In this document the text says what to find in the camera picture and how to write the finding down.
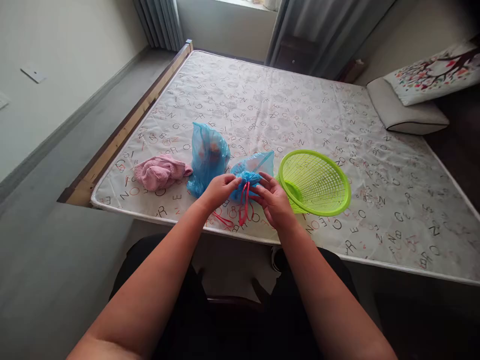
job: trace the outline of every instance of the gray curtain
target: gray curtain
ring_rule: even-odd
[[[179,51],[185,43],[177,0],[133,0],[152,48]]]
[[[309,74],[335,79],[396,0],[283,0],[265,65],[275,66],[280,43],[292,35],[318,45]]]

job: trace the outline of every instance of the blue plastic bag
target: blue plastic bag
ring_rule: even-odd
[[[231,168],[231,173],[237,178],[241,177],[241,183],[237,189],[233,190],[230,199],[240,203],[242,199],[242,190],[247,182],[250,182],[250,187],[256,187],[262,178],[258,172],[264,172],[271,176],[274,175],[274,156],[273,151],[258,152],[255,155],[240,161]],[[253,192],[249,192],[248,196],[255,196]]]
[[[206,124],[193,123],[191,136],[193,174],[188,178],[186,188],[199,198],[212,179],[224,174],[230,160],[230,149],[220,133]]]

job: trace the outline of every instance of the baseboard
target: baseboard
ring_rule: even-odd
[[[206,53],[211,53],[211,54],[215,54],[215,55],[220,55],[220,56],[222,56],[222,57],[224,57],[224,58],[230,58],[230,59],[235,59],[235,60],[242,60],[242,61],[247,62],[247,63],[253,63],[253,64],[258,64],[258,65],[263,65],[263,64],[264,64],[263,61],[253,60],[253,59],[248,58],[248,57],[228,55],[228,54],[225,54],[225,53],[223,53],[223,52],[212,51],[212,50],[205,50],[205,49],[202,49],[202,48],[199,48],[199,47],[196,47],[195,50],[201,50],[201,51],[206,52]]]
[[[100,102],[100,100],[117,85],[129,72],[133,65],[150,50],[146,46],[135,55],[124,67],[102,85],[83,103],[69,118],[55,129],[40,145],[36,147],[5,179],[0,182],[0,204],[12,193],[37,164]]]

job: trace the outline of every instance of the black pants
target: black pants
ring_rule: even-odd
[[[110,299],[164,238],[164,234],[144,237],[126,255],[115,279]],[[318,248],[338,277],[357,298],[352,276],[334,253]],[[300,293],[285,254],[279,251],[275,262],[281,275],[271,293],[263,318],[258,350],[249,359],[322,359]],[[207,295],[192,265],[183,280],[175,307],[158,341],[152,359],[223,359],[209,312]],[[238,349],[231,349],[234,354]]]

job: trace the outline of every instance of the pillow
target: pillow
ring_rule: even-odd
[[[381,122],[387,130],[425,135],[444,129],[449,125],[449,120],[433,101],[403,106],[390,84],[383,77],[371,81],[366,88]]]
[[[383,77],[405,106],[439,98],[480,83],[480,48],[469,41]]]

